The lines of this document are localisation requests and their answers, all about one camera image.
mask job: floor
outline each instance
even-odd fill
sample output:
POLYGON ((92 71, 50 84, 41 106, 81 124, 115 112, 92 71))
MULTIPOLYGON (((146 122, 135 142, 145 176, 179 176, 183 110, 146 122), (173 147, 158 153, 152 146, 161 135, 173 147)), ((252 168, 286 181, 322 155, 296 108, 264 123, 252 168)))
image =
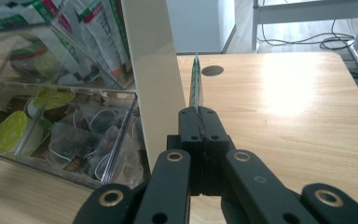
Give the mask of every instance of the floor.
MULTIPOLYGON (((307 0, 265 0, 266 5, 288 4, 294 2, 304 2, 307 0)), ((235 0, 236 11, 236 32, 232 36, 227 54, 252 53, 251 52, 251 34, 252 34, 252 0, 235 0)), ((310 21, 310 22, 291 22, 280 24, 258 25, 258 38, 279 39, 289 42, 306 39, 323 33, 331 33, 334 23, 334 33, 345 35, 355 35, 358 31, 358 19, 337 20, 337 21, 310 21)), ((319 42, 332 35, 323 35, 313 38, 308 42, 319 42)), ((281 46, 271 46, 265 41, 258 41, 259 47, 257 53, 273 53, 273 52, 306 52, 306 51, 322 51, 330 49, 321 49, 320 44, 286 44, 281 46)), ((328 43, 328 48, 337 48, 343 46, 342 43, 328 43)), ((358 73, 356 62, 347 49, 334 50, 338 53, 349 70, 354 74, 358 73)))

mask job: transparent plastic container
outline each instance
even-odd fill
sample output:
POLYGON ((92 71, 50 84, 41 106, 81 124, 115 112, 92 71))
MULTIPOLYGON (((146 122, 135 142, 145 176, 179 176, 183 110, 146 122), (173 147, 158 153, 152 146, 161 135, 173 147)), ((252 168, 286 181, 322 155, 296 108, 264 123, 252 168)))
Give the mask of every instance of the transparent plastic container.
POLYGON ((89 188, 144 178, 136 95, 0 84, 0 159, 89 188))
POLYGON ((0 6, 0 82, 127 89, 133 74, 116 1, 0 6))

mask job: desk hole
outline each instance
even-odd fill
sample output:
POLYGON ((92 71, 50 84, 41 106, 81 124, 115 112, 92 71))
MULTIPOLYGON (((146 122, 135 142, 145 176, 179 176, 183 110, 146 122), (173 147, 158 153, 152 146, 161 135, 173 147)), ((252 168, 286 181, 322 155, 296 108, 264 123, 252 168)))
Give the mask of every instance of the desk hole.
POLYGON ((219 65, 211 65, 208 67, 204 67, 201 71, 201 73, 207 77, 215 77, 220 74, 222 74, 225 71, 225 69, 222 66, 219 65))

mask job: desk surface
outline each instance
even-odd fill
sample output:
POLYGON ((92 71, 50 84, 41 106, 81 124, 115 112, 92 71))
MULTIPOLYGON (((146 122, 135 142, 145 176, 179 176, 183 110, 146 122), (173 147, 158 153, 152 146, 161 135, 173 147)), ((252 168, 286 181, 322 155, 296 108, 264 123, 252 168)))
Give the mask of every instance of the desk surface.
MULTIPOLYGON (((178 57, 185 95, 193 57, 178 57)), ((253 151, 296 192, 324 182, 358 202, 358 89, 333 53, 200 56, 204 105, 237 148, 253 151)), ((70 223, 90 195, 0 161, 0 223, 70 223)), ((218 198, 192 198, 191 223, 224 223, 218 198)))

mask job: white wall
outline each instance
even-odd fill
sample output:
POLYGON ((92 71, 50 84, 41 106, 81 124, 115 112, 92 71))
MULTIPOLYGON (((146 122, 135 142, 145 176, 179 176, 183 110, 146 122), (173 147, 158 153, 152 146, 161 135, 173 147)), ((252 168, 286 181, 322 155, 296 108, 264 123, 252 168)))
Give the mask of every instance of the white wall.
POLYGON ((178 53, 220 53, 235 25, 234 0, 167 0, 178 53))

